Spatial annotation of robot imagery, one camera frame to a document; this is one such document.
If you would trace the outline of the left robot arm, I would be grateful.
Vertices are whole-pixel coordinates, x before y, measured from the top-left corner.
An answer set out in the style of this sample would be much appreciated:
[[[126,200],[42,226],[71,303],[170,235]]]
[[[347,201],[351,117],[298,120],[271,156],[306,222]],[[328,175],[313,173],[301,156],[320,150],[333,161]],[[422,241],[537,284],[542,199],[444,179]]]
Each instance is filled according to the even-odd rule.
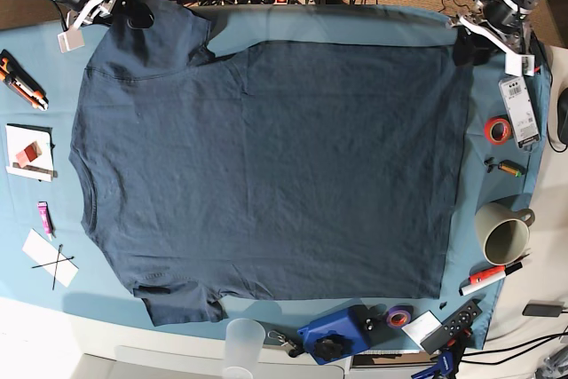
[[[472,0],[473,6],[449,20],[457,29],[453,60],[457,67],[480,66],[502,51],[505,73],[533,76],[546,55],[533,33],[529,15],[540,0]]]

